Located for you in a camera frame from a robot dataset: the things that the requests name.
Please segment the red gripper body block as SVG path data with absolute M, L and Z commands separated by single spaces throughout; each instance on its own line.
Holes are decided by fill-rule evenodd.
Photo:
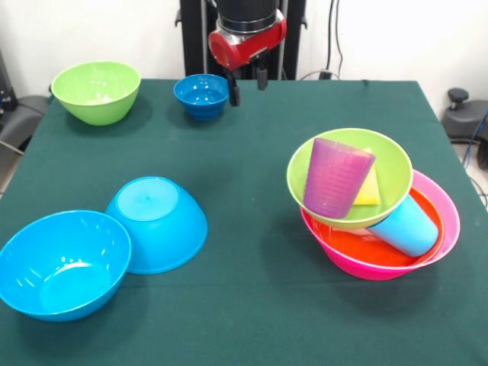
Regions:
M 233 72 L 280 45 L 287 34 L 287 22 L 281 11 L 277 9 L 262 21 L 264 28 L 261 30 L 236 33 L 226 28 L 226 20 L 219 17 L 217 29 L 208 36 L 208 45 L 216 62 Z

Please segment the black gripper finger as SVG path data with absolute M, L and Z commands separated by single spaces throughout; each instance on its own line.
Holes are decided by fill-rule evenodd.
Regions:
M 256 80 L 258 90 L 264 91 L 268 86 L 267 56 L 260 56 L 256 61 Z
M 229 102 L 232 107 L 240 106 L 240 91 L 236 82 L 234 73 L 230 70 L 226 71 L 226 79 L 229 90 Z

